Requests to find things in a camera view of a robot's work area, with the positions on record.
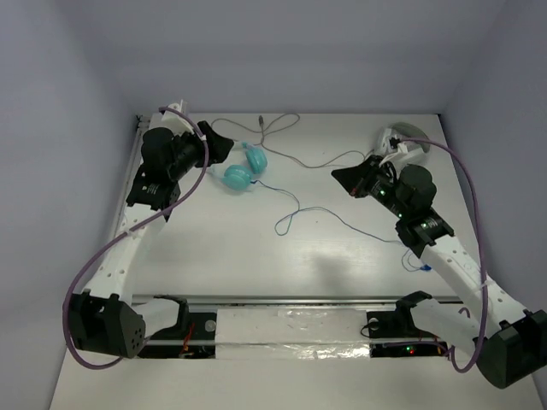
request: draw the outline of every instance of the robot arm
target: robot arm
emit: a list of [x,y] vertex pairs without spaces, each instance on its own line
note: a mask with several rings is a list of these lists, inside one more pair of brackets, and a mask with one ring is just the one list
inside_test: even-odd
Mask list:
[[[174,104],[170,107],[177,110]],[[233,141],[216,134],[205,121],[197,124],[206,137],[209,162],[204,164],[203,142],[178,115],[166,111],[158,127],[143,135],[143,160],[132,182],[116,236],[127,236],[106,255],[81,294],[68,305],[68,329],[77,349],[132,358],[154,333],[172,328],[183,333],[188,306],[184,299],[157,296],[132,306],[135,272],[170,214],[137,230],[128,228],[174,204],[179,179],[192,167],[223,162]]]
[[487,286],[485,338],[477,359],[485,378],[505,388],[547,364],[547,314],[528,311],[490,277],[481,281],[477,263],[432,208],[437,188],[425,168],[408,165],[397,177],[383,157],[371,155],[357,167],[332,171],[332,176],[351,196],[372,196],[395,214],[403,244],[446,281],[472,315],[468,319],[427,293],[415,292],[399,300],[394,312],[376,318],[377,330],[398,329],[403,337],[431,332],[473,355],[483,310],[482,288]]

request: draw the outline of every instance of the white table surface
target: white table surface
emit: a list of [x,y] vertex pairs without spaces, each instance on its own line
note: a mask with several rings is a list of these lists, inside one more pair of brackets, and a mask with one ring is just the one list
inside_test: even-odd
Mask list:
[[499,390],[440,358],[124,360],[89,371],[65,358],[51,410],[540,410],[532,378]]
[[[256,125],[254,114],[192,118],[211,121],[219,116]],[[266,122],[272,118],[266,115]],[[435,115],[306,114],[293,129],[274,134],[270,146],[317,163],[348,149],[369,151],[377,131],[397,121],[415,124],[433,140],[444,142]],[[226,124],[215,129],[229,137],[257,140]],[[243,158],[241,152],[234,152],[229,162]],[[268,155],[268,161],[262,180],[292,191],[303,206],[331,208],[352,225],[397,238],[395,217],[372,199],[349,197],[330,176],[331,168],[307,170],[276,155]],[[349,166],[359,161],[352,156],[340,163]],[[473,229],[450,158],[434,149],[426,166],[438,185],[435,208],[476,257]],[[197,170],[192,170],[181,181],[182,191],[196,176]],[[207,177],[197,194],[174,211],[157,238],[138,275],[136,293],[384,298],[425,290],[453,296],[434,272],[404,271],[402,249],[355,233],[328,214],[298,215],[291,233],[277,237],[274,222],[294,209],[290,199],[275,192],[257,188],[233,194]],[[262,354],[248,353],[238,355],[245,359],[224,352],[232,358],[123,360],[100,372],[86,370],[67,354],[51,409],[541,408],[531,377],[499,390],[476,368],[460,375],[440,358],[265,360],[258,359]],[[105,361],[93,354],[85,357]]]
[[[265,115],[266,124],[276,116]],[[209,123],[225,117],[252,128],[257,128],[258,118],[256,114],[191,117]],[[445,143],[436,115],[304,114],[294,127],[268,137],[268,144],[318,164],[350,149],[367,153],[379,130],[398,121],[414,124],[434,141]],[[230,138],[259,140],[259,135],[226,122],[216,123],[215,130]],[[355,227],[397,239],[396,218],[374,199],[350,197],[330,175],[332,167],[309,170],[290,159],[267,156],[268,169],[261,176],[266,184],[291,191],[303,207],[330,208]],[[353,154],[337,163],[353,166],[361,161]],[[221,171],[243,162],[244,153],[235,150]],[[476,257],[473,228],[450,157],[433,148],[426,167],[438,186],[434,207]],[[183,192],[197,175],[198,170],[192,169],[180,181]],[[138,273],[135,294],[382,299],[424,290],[437,297],[454,295],[435,272],[406,272],[400,261],[402,247],[365,237],[326,213],[299,214],[291,232],[278,237],[274,223],[295,209],[287,196],[260,187],[235,193],[208,175],[196,193],[175,209],[152,245]]]

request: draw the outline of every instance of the gray wall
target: gray wall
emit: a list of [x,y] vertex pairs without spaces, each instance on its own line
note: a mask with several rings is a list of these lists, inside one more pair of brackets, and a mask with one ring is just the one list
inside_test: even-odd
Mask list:
[[[442,115],[477,185],[491,276],[547,308],[547,2],[507,2]],[[547,369],[536,374],[547,403]]]
[[56,0],[136,112],[439,113],[503,0]]
[[133,121],[48,1],[2,2],[0,56],[0,407],[40,409],[63,294],[105,239]]

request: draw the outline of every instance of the purple cable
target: purple cable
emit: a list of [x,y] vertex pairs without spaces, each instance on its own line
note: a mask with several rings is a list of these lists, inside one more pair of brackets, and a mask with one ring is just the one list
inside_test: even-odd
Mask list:
[[[205,150],[205,156],[203,158],[203,164],[209,164],[209,146],[207,145],[207,141],[203,138],[203,133],[199,129],[199,127],[194,124],[190,118],[188,118],[186,115],[182,114],[180,111],[177,111],[176,109],[170,108],[170,107],[160,107],[160,112],[168,111],[170,113],[178,115],[183,120],[187,121],[191,127],[194,129],[194,132],[197,134],[198,137],[200,137],[203,141],[203,147]],[[142,228],[146,224],[149,224],[151,221],[156,220],[160,218],[161,216],[170,213],[173,209],[178,207],[182,202],[184,202],[188,197],[194,193],[196,188],[201,184],[203,177],[205,177],[205,173],[207,172],[207,167],[204,166],[202,168],[201,173],[199,174],[199,177],[197,177],[197,181],[194,183],[194,185],[186,192],[177,202],[174,202],[171,206],[163,209],[162,211],[158,212],[157,214],[153,214],[146,220],[143,220],[139,223],[137,223],[135,226],[132,226],[129,231],[137,231],[138,229]],[[124,237],[127,236],[126,232],[121,233],[114,239],[112,239],[110,242],[108,242],[106,245],[104,245],[102,248],[100,248],[87,262],[86,264],[79,270],[78,274],[74,277],[72,283],[70,286],[68,286],[67,294],[65,295],[65,300],[62,303],[62,333],[65,337],[65,343],[67,344],[68,351],[70,354],[74,357],[74,359],[81,364],[83,367],[91,370],[102,370],[102,369],[108,369],[109,367],[112,367],[116,364],[118,364],[121,361],[121,357],[117,358],[114,361],[111,361],[110,363],[106,363],[104,365],[94,365],[92,363],[89,363],[88,361],[85,361],[83,357],[81,357],[78,354],[78,351],[74,347],[74,344],[72,342],[72,338],[70,337],[70,330],[68,329],[68,304],[70,303],[70,296],[73,294],[74,290],[76,289],[76,285],[78,282],[82,279],[84,274],[87,272],[87,270],[110,248],[112,248],[114,245],[116,245],[119,241],[121,241]]]
[[452,149],[448,148],[445,145],[442,145],[441,143],[436,143],[429,139],[407,138],[405,139],[405,141],[411,141],[413,143],[418,143],[418,144],[435,145],[436,147],[439,147],[440,149],[443,149],[444,151],[448,152],[462,169],[463,173],[465,174],[465,178],[468,180],[469,189],[471,190],[471,197],[473,198],[473,212],[474,212],[474,219],[475,219],[475,229],[477,234],[477,244],[479,246],[480,283],[483,285],[482,286],[482,312],[480,313],[480,325],[479,325],[479,340],[477,341],[477,344],[475,345],[475,351],[473,352],[471,359],[463,368],[458,367],[458,365],[456,364],[456,355],[454,354],[454,348],[450,349],[451,350],[450,359],[452,361],[452,366],[454,366],[457,372],[466,373],[469,370],[471,370],[471,368],[475,365],[475,363],[477,363],[477,360],[479,359],[480,351],[482,350],[482,345],[485,340],[486,317],[488,315],[488,286],[484,286],[484,283],[486,282],[487,277],[486,277],[485,258],[484,258],[484,250],[483,250],[483,243],[482,243],[482,231],[481,231],[480,218],[479,218],[479,203],[477,202],[477,193],[475,191],[475,185],[473,183],[473,180],[471,179],[471,175],[469,174],[468,169],[465,167],[465,165],[463,165],[463,162],[462,160],[460,160],[458,154],[454,152]]

